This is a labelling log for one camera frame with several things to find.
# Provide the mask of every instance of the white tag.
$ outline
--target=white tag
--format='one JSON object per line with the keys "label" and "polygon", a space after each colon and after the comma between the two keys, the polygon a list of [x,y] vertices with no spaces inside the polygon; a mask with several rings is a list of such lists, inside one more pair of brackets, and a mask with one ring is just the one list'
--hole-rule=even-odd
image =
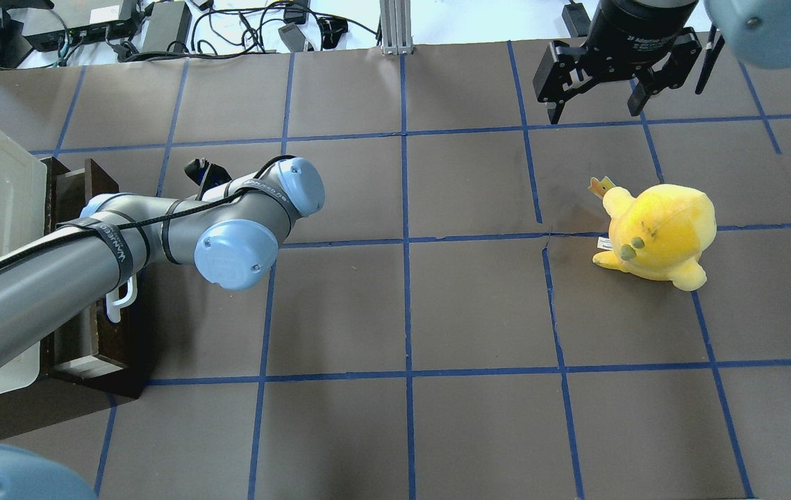
{"label": "white tag", "polygon": [[120,17],[120,6],[99,7],[90,10],[90,24],[113,22]]}

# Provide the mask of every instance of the stuffed animal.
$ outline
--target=stuffed animal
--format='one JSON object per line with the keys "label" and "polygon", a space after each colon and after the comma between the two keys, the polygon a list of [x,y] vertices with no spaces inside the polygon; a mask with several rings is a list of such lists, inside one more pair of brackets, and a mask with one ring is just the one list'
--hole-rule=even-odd
{"label": "stuffed animal", "polygon": [[672,281],[687,292],[707,281],[697,261],[716,237],[713,203],[699,190],[659,184],[633,197],[608,177],[592,179],[590,190],[602,198],[611,216],[608,237],[612,250],[592,261],[656,281]]}

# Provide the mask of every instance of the metal extrusion post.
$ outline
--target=metal extrusion post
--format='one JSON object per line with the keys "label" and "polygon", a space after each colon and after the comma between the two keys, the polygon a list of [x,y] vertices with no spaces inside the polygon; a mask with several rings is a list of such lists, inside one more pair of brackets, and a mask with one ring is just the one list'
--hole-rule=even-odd
{"label": "metal extrusion post", "polygon": [[414,53],[410,34],[410,0],[380,0],[383,54]]}

